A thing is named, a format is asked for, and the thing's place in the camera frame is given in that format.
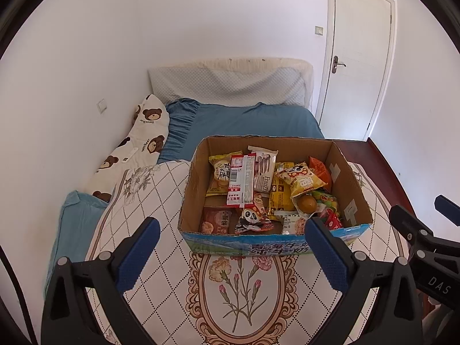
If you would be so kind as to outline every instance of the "screw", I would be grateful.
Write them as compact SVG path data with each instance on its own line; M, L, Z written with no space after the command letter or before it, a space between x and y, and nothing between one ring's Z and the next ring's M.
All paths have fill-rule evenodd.
M367 258L367 255L366 255L366 253L361 252L360 250L358 250L358 251L355 253L355 258L356 258L358 261L364 261L364 260Z
M403 266L407 265L407 259L404 257L398 257L398 262L400 265L403 265Z
M110 258L111 255L112 253L106 250L104 252L101 252L98 257L101 261L106 261L107 259Z
M64 266L67 263L67 257L61 257L57 260L59 266Z

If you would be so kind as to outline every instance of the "cardboard box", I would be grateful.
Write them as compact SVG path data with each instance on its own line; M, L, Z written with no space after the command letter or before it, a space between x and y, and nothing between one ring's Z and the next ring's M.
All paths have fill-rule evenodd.
M179 231L192 251L223 255L289 255L310 252L303 235L280 235L280 222L274 222L275 229L263 235L253 231L241 235L199 233L203 207L226 204L226 196L206 197L212 172L208 157L238 150L247 154L248 145L278 150L277 162L308 162L310 155L324 162L333 178L332 194L337 197L340 212L344 215L344 228L332 231L332 234L350 244L369 228L372 223L369 205L353 171L333 141L301 137L212 136L205 138L193 155L179 217ZM230 233L236 221L237 216L231 219Z

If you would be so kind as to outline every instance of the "door handle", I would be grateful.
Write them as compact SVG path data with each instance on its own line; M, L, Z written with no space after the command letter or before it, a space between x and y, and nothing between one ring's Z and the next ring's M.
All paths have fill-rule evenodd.
M337 66L343 66L346 67L346 64L344 63L339 63L339 57L336 55L334 56L334 61L332 62L332 74L335 74L337 71Z

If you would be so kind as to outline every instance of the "floral quilt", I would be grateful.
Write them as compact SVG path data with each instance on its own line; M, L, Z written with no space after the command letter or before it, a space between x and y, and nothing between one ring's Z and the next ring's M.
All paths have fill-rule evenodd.
M374 223L350 248L393 261L407 255L388 222L390 205L361 166L350 164ZM314 255L226 257L191 253L177 224L189 162L165 162L125 171L97 226L87 259L113 251L146 216L162 235L135 284L124 297L159 345L307 344L340 298ZM377 289L367 298L347 342L356 340ZM118 344L94 290L88 291L107 340Z

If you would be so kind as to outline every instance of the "bear print pillow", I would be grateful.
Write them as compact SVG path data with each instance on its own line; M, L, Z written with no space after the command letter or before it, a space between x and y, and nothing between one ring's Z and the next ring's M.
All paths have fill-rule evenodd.
M155 95L148 95L136 107L128 136L100 165L85 191L110 202L113 188L125 170L156 164L168 137L168 127L165 106Z

